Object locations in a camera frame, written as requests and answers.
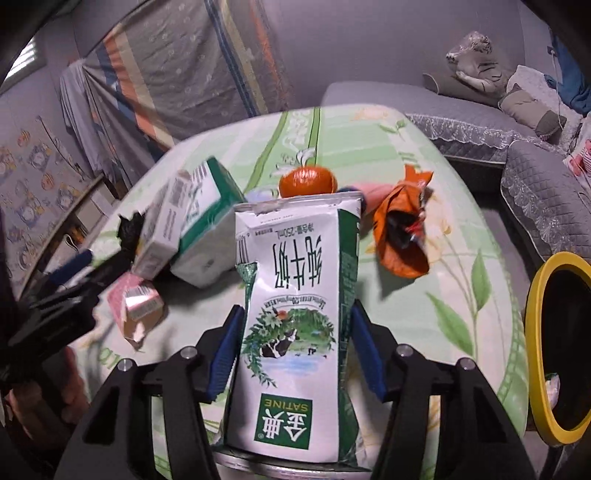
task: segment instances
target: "wall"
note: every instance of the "wall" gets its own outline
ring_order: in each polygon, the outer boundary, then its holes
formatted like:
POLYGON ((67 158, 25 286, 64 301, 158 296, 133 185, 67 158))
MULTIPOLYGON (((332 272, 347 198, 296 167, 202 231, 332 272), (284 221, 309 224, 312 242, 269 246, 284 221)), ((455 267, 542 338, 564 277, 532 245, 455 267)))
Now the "wall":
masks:
MULTIPOLYGON (((547 47, 552 45, 548 25, 543 20, 540 20, 522 2, 519 2, 518 6, 521 28, 523 29, 525 64, 528 67, 555 77, 552 56, 548 54, 547 50, 547 47)), ((560 66, 558 66, 558 61, 556 61, 556 69, 560 80, 560 66)))
POLYGON ((70 17, 52 20, 37 35, 47 64, 0 96, 0 143, 18 136, 22 127, 40 115, 72 159, 86 170, 86 158, 66 131, 60 104, 61 72, 70 60, 79 58, 70 17))
POLYGON ((80 55, 86 57, 119 20, 144 1, 82 0, 72 11, 74 36, 80 55))
POLYGON ((332 82, 422 85, 447 71, 445 55, 464 35, 490 36, 513 66, 524 62, 519 0, 263 0, 285 67, 303 105, 332 82))

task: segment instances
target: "orange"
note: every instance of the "orange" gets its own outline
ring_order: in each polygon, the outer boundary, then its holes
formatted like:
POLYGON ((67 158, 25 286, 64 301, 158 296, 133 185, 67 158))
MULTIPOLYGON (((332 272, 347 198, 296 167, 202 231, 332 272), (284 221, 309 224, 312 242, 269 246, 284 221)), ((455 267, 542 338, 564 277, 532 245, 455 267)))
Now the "orange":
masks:
POLYGON ((299 167, 283 175, 279 181, 282 198, 334 193, 336 190, 335 176, 324 167, 299 167))

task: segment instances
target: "yellow frame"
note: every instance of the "yellow frame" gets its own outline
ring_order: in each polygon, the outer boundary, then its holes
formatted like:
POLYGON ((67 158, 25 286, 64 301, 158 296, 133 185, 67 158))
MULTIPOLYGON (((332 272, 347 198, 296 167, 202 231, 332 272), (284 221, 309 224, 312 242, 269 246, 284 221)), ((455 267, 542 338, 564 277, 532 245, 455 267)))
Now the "yellow frame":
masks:
POLYGON ((535 426, 542 440, 550 446, 567 445, 579 440, 589 423, 591 411, 573 430, 564 430, 554 418, 544 378, 544 362, 542 360, 542 301, 548 279, 553 272, 569 270, 581 278, 591 288, 591 266, 578 255, 570 252, 554 254, 538 270, 530 287, 525 309, 525 341, 527 359, 530 365, 530 406, 535 426))

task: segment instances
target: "orange plastic bag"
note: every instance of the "orange plastic bag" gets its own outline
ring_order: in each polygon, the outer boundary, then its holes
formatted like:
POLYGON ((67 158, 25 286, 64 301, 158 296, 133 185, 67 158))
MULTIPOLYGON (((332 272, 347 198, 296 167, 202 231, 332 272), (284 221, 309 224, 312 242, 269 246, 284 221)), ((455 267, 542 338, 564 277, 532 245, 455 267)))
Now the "orange plastic bag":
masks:
POLYGON ((374 240, 380 263, 398 277, 417 278, 429 272, 425 242, 425 188, 432 171, 404 166, 399 181, 374 213, 374 240))

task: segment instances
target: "stuffed animal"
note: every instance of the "stuffed animal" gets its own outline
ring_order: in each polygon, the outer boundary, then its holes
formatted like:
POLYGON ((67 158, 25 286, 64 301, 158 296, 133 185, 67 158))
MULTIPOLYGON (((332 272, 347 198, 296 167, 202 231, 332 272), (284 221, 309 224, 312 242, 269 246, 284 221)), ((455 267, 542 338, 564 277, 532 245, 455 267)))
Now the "stuffed animal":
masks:
POLYGON ((505 94, 512 73, 501 66, 486 35, 470 32, 447 53, 446 60, 458 80, 474 90, 499 98, 505 94))

